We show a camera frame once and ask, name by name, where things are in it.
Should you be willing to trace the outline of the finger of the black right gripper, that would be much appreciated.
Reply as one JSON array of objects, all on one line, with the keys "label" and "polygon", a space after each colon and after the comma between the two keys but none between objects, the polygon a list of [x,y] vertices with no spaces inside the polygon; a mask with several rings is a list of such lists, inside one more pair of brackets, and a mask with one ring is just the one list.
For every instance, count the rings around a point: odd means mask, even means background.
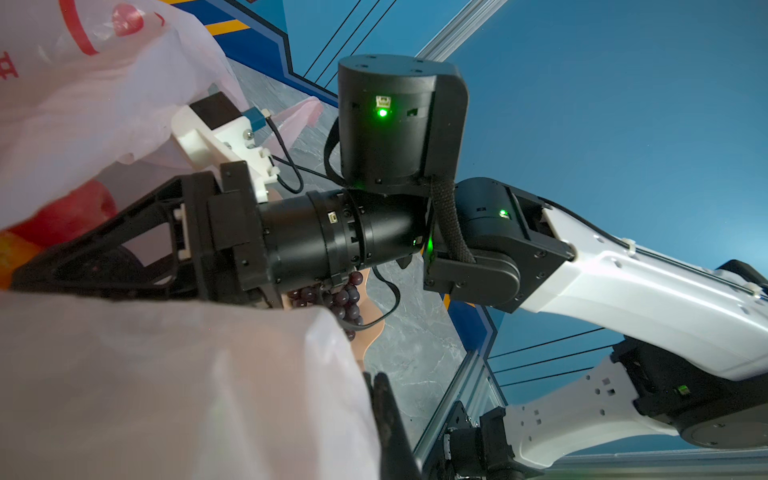
[{"label": "finger of the black right gripper", "polygon": [[[176,176],[80,237],[45,250],[12,275],[10,289],[113,300],[210,298],[198,214],[219,192],[211,172]],[[145,265],[127,243],[161,228],[170,252]]]}]

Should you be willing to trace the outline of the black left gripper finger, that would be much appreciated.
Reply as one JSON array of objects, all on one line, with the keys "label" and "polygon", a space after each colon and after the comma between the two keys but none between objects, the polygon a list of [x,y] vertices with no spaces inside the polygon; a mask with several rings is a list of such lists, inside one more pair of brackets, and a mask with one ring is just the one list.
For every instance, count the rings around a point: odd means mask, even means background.
[{"label": "black left gripper finger", "polygon": [[383,372],[367,373],[367,387],[381,445],[380,478],[421,479],[389,378]]}]

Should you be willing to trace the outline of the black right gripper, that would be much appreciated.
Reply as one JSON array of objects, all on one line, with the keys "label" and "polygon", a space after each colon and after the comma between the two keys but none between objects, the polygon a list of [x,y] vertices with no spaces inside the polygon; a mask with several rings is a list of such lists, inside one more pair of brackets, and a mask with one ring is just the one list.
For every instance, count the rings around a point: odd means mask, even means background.
[{"label": "black right gripper", "polygon": [[217,302],[279,308],[290,291],[335,288],[354,271],[408,258],[427,237],[421,197],[339,189],[257,203],[244,162],[224,165],[221,180],[207,201]]}]

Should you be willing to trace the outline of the dark purple grape bunch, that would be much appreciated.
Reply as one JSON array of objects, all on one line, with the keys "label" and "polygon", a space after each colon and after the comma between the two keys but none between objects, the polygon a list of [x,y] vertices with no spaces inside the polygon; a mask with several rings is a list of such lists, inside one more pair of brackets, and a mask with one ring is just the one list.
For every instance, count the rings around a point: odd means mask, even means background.
[{"label": "dark purple grape bunch", "polygon": [[286,294],[289,305],[293,308],[323,306],[343,322],[362,326],[363,316],[359,303],[365,276],[359,271],[352,272],[346,283],[340,287],[325,288],[322,284],[311,285]]}]

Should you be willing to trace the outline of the red apple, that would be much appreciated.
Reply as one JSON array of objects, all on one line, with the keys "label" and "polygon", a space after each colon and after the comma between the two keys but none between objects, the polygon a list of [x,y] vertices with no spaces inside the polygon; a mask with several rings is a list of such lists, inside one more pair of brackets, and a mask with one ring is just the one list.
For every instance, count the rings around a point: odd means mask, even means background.
[{"label": "red apple", "polygon": [[109,190],[99,181],[90,180],[9,231],[45,249],[72,241],[117,213]]}]

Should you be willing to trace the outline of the pink printed plastic bag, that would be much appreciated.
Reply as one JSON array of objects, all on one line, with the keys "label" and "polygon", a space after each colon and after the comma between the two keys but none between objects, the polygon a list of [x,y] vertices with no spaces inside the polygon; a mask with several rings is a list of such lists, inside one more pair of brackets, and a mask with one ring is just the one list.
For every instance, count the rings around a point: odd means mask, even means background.
[{"label": "pink printed plastic bag", "polygon": [[[2,228],[135,173],[214,86],[247,107],[207,29],[163,2],[3,2]],[[380,458],[325,309],[1,296],[5,479],[376,479]]]}]

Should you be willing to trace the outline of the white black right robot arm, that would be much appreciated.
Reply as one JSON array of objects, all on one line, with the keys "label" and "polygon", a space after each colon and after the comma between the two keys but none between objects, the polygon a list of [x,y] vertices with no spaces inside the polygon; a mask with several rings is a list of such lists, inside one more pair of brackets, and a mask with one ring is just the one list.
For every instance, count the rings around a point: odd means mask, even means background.
[{"label": "white black right robot arm", "polygon": [[668,434],[704,448],[767,443],[767,281],[732,260],[692,266],[618,239],[569,209],[490,178],[455,178],[469,93],[451,64],[397,55],[339,64],[324,147],[335,189],[269,201],[250,121],[222,93],[181,110],[174,139],[195,171],[14,272],[13,290],[113,300],[200,299],[278,308],[335,298],[364,269],[424,259],[424,287],[454,301],[578,318],[623,335],[578,379],[472,426],[455,403],[407,452],[375,381],[384,477],[530,479],[564,456]]}]

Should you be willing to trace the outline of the beige wavy fruit plate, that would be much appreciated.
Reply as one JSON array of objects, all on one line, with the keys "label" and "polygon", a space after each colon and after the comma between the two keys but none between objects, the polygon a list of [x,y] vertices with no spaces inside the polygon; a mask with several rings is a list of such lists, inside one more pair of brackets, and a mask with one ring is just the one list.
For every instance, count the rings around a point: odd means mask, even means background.
[{"label": "beige wavy fruit plate", "polygon": [[[361,285],[358,288],[361,298],[358,302],[358,306],[361,310],[361,315],[364,320],[364,324],[367,325],[377,320],[383,315],[379,307],[368,297],[366,287]],[[382,321],[379,324],[358,332],[355,339],[350,342],[350,348],[355,358],[355,361],[361,371],[365,370],[365,355],[370,346],[379,338],[385,328],[385,322]]]}]

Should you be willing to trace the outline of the right aluminium corner post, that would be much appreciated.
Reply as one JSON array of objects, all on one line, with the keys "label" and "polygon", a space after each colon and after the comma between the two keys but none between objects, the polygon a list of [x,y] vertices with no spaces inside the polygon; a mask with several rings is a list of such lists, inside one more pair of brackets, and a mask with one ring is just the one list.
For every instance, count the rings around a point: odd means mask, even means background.
[{"label": "right aluminium corner post", "polygon": [[416,57],[438,62],[447,60],[506,3],[507,0],[469,1]]}]

